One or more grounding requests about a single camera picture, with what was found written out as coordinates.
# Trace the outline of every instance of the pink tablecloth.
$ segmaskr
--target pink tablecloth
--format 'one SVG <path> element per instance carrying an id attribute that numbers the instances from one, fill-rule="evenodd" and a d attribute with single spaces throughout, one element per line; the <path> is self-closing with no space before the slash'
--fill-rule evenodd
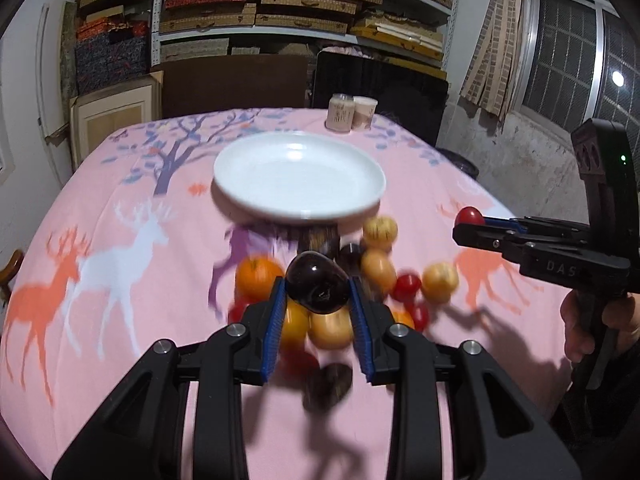
<path id="1" fill-rule="evenodd" d="M 252 227 L 255 219 L 211 185 L 216 154 L 264 131 L 334 136 L 375 157 L 388 180 L 380 212 L 399 224 L 396 268 L 420 271 L 447 260 L 460 272 L 460 288 L 430 336 L 452 346 L 477 339 L 551 413 L 568 380 L 559 317 L 564 290 L 451 239 L 462 206 L 487 216 L 509 212 L 389 120 L 376 116 L 370 132 L 337 135 L 325 130 L 325 115 L 232 110 L 140 124 L 114 133 L 82 164 L 31 243 L 2 337 L 0 412 L 48 476 L 153 341 L 185 345 L 223 326 L 239 259 L 255 252 L 272 253 L 283 266 L 292 259 L 295 247 L 265 226 Z M 305 415 L 298 391 L 277 384 L 243 390 L 252 478 L 384 478 L 391 394 L 366 384 L 351 351 L 319 357 L 351 361 L 356 370 L 350 396 L 322 421 Z M 187 448 L 189 442 L 187 431 Z"/>

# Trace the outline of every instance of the jar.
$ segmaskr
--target jar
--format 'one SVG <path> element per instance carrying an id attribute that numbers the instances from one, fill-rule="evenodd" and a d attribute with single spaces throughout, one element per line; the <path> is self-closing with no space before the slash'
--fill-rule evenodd
<path id="1" fill-rule="evenodd" d="M 334 94 L 329 100 L 329 110 L 324 126 L 326 126 L 328 130 L 342 134 L 350 132 L 355 109 L 356 105 L 353 102 L 352 96 L 347 94 Z"/>

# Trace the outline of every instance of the patterned curtain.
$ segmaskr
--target patterned curtain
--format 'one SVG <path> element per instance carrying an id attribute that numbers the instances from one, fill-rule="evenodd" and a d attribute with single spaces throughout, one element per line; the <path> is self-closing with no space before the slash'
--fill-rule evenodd
<path id="1" fill-rule="evenodd" d="M 490 0 L 462 97 L 503 120 L 514 94 L 522 0 Z"/>

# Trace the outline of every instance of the table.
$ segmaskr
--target table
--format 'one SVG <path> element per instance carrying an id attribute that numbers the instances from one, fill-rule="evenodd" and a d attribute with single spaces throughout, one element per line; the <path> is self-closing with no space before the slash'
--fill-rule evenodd
<path id="1" fill-rule="evenodd" d="M 451 239 L 462 206 L 486 216 L 508 218 L 509 211 L 387 118 L 376 116 L 368 132 L 340 135 L 324 128 L 325 117 L 325 110 L 251 109 L 139 124 L 115 132 L 82 164 L 33 238 L 2 337 L 0 412 L 46 475 L 155 340 L 181 346 L 226 324 L 242 257 L 267 252 L 286 266 L 295 255 L 295 244 L 212 185 L 216 154 L 264 131 L 328 135 L 375 157 L 388 180 L 380 213 L 399 224 L 396 268 L 420 271 L 447 260 L 460 273 L 460 288 L 434 313 L 428 335 L 451 346 L 478 340 L 550 416 L 568 384 L 559 316 L 565 290 Z M 357 227 L 340 228 L 357 238 Z M 243 387 L 252 478 L 384 478 L 391 393 L 365 382 L 351 350 L 319 359 L 355 370 L 349 397 L 326 418 L 306 416 L 297 390 Z M 186 457 L 193 409 L 191 394 Z M 450 477 L 450 460 L 444 463 Z M 188 478 L 188 463 L 183 469 Z"/>

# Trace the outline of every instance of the silver bolt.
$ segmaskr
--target silver bolt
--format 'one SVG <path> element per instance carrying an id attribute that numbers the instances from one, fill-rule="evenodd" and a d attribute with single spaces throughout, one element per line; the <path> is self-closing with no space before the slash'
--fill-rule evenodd
<path id="1" fill-rule="evenodd" d="M 174 344 L 168 339 L 159 339 L 154 343 L 154 352 L 156 354 L 166 354 Z"/>
<path id="2" fill-rule="evenodd" d="M 478 355 L 482 351 L 482 345 L 478 341 L 465 341 L 462 343 L 462 349 L 470 355 Z"/>
<path id="3" fill-rule="evenodd" d="M 409 333 L 409 328 L 406 325 L 396 323 L 389 327 L 389 332 L 396 337 L 404 337 Z"/>
<path id="4" fill-rule="evenodd" d="M 240 337 L 246 332 L 246 327 L 242 323 L 232 323 L 226 327 L 226 333 L 231 337 Z"/>

